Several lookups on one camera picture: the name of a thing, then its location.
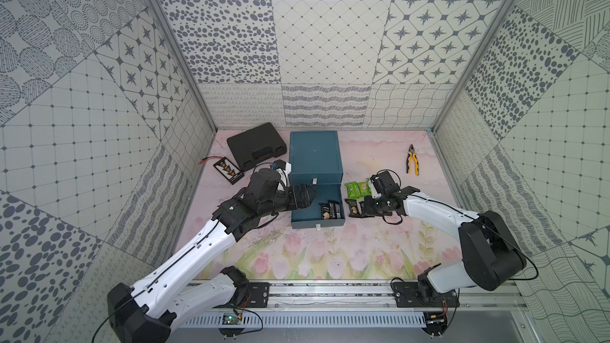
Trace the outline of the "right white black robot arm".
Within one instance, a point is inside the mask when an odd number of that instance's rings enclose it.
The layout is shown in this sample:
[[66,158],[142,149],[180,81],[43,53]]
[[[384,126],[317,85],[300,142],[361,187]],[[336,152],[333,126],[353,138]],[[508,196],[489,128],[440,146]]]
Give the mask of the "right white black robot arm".
[[419,296],[426,302],[468,287],[492,292],[533,262],[496,212],[463,211],[428,197],[415,187],[401,188],[387,170],[373,175],[369,188],[364,214],[419,219],[459,242],[461,260],[430,267],[418,275]]

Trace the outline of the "teal drawer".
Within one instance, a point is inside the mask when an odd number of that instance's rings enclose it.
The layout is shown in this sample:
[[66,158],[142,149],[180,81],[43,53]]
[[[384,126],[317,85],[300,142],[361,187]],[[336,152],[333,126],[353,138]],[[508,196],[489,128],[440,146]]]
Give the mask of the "teal drawer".
[[[296,210],[292,212],[291,227],[295,230],[299,229],[321,229],[327,227],[339,227],[345,224],[345,212],[342,204],[342,193],[339,184],[323,184],[313,185],[318,194],[313,198],[313,203],[307,209]],[[322,220],[320,213],[320,203],[328,203],[336,201],[342,207],[342,218],[335,220]]]

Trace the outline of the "teal plastic drawer cabinet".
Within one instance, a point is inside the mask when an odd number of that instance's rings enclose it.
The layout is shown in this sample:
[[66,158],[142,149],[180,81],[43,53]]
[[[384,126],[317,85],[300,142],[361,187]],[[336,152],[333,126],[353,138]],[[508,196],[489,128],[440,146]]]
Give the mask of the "teal plastic drawer cabinet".
[[291,132],[291,184],[341,184],[342,158],[337,131]]

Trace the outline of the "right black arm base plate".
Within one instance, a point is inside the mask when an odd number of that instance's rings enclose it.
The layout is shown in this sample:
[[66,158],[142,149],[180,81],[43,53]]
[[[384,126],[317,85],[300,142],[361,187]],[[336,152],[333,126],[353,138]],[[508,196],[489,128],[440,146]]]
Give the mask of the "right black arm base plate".
[[399,308],[448,309],[460,306],[456,291],[441,294],[428,285],[418,282],[405,282],[398,278],[390,283],[390,288],[396,306]]

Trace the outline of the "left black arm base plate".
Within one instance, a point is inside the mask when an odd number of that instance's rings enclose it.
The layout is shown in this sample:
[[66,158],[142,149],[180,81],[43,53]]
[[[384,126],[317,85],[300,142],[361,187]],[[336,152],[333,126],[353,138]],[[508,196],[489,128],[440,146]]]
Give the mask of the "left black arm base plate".
[[228,303],[218,305],[216,308],[267,308],[269,292],[270,283],[250,282],[247,286],[240,286],[238,290],[236,290],[233,298]]

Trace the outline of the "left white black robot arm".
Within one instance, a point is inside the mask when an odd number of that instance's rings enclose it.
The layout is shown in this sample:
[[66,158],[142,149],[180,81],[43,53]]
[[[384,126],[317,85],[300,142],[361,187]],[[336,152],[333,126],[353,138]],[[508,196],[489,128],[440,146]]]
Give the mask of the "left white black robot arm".
[[252,174],[249,185],[219,205],[211,220],[182,249],[133,285],[120,283],[107,296],[106,324],[121,342],[165,342],[178,327],[215,308],[237,309],[249,298],[249,280],[235,266],[206,284],[189,287],[217,256],[257,229],[263,217],[306,209],[317,190],[310,184],[287,186],[272,168]]

